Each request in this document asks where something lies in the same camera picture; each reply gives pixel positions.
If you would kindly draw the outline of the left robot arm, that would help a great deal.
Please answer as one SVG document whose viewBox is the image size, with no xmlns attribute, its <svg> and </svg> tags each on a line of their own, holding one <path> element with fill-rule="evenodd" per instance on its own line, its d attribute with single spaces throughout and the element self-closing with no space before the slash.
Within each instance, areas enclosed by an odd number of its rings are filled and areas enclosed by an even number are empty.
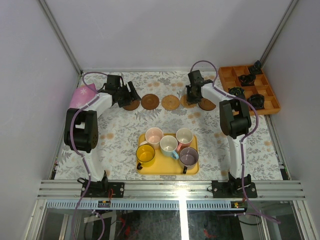
<svg viewBox="0 0 320 240">
<path fill-rule="evenodd" d="M 140 101 L 141 97 L 133 82 L 125 82 L 120 75 L 101 73 L 106 76 L 106 82 L 98 89 L 95 84 L 85 82 L 85 76 L 89 74 L 87 72 L 82 76 L 83 86 L 72 95 L 66 112 L 63 141 L 82 158 L 89 179 L 95 182 L 92 191 L 102 198 L 109 193 L 110 186 L 102 180 L 105 170 L 96 150 L 99 141 L 98 118 L 115 104 L 123 108 Z"/>
</svg>

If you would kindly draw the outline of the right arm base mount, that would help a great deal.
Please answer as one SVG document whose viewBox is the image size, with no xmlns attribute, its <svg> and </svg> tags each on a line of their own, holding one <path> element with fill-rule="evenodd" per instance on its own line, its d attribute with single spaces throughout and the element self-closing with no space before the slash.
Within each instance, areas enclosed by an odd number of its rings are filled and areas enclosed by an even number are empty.
<svg viewBox="0 0 320 240">
<path fill-rule="evenodd" d="M 234 178 L 230 173 L 229 180 L 222 182 L 218 180 L 211 181 L 212 194 L 217 199 L 244 198 L 242 189 L 242 178 Z M 244 176 L 244 190 L 248 198 L 257 198 L 257 189 L 250 174 Z"/>
</svg>

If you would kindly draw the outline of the woven rattan coaster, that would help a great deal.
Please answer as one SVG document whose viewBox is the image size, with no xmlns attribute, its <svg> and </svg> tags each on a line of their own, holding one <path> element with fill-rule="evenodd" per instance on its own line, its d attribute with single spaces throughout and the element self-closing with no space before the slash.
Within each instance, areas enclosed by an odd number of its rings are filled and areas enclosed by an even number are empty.
<svg viewBox="0 0 320 240">
<path fill-rule="evenodd" d="M 184 94 L 181 98 L 180 98 L 180 104 L 184 107 L 184 108 L 187 108 L 187 109 L 191 109 L 191 108 L 194 108 L 194 107 L 197 107 L 198 104 L 197 103 L 188 103 L 187 102 L 187 95 Z"/>
<path fill-rule="evenodd" d="M 161 105 L 167 111 L 173 111 L 180 106 L 180 100 L 174 95 L 166 95 L 162 99 Z"/>
</svg>

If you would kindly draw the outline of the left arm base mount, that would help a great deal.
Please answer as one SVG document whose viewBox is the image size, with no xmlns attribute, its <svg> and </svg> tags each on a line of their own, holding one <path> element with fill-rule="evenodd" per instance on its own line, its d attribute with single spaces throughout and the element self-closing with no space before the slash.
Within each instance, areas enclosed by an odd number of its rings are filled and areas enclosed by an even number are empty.
<svg viewBox="0 0 320 240">
<path fill-rule="evenodd" d="M 89 183 L 89 180 L 80 177 L 77 179 L 77 182 L 82 185 L 81 195 L 84 195 L 84 198 L 118 199 L 124 197 L 125 183 L 108 181 L 106 175 L 102 178 L 101 181 L 91 181 L 86 193 L 84 192 Z"/>
</svg>

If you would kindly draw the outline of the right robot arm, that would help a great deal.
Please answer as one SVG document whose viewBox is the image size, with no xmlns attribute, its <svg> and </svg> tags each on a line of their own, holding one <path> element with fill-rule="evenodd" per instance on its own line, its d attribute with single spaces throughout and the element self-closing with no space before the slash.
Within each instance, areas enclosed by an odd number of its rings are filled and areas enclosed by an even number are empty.
<svg viewBox="0 0 320 240">
<path fill-rule="evenodd" d="M 251 182 L 246 167 L 246 139 L 252 125 L 249 106 L 246 100 L 214 86 L 210 79 L 205 80 L 199 70 L 188 73 L 190 84 L 186 86 L 187 102 L 199 103 L 208 99 L 219 107 L 220 129 L 227 136 L 230 152 L 228 192 L 240 197 Z"/>
</svg>

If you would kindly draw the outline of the dark wooden coaster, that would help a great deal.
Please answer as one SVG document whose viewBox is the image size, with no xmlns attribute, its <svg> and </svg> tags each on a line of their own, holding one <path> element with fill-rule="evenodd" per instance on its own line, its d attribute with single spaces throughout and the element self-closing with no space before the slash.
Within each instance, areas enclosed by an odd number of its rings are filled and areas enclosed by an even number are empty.
<svg viewBox="0 0 320 240">
<path fill-rule="evenodd" d="M 159 106 L 160 100 L 155 94 L 146 94 L 141 99 L 141 105 L 146 110 L 154 110 Z"/>
</svg>

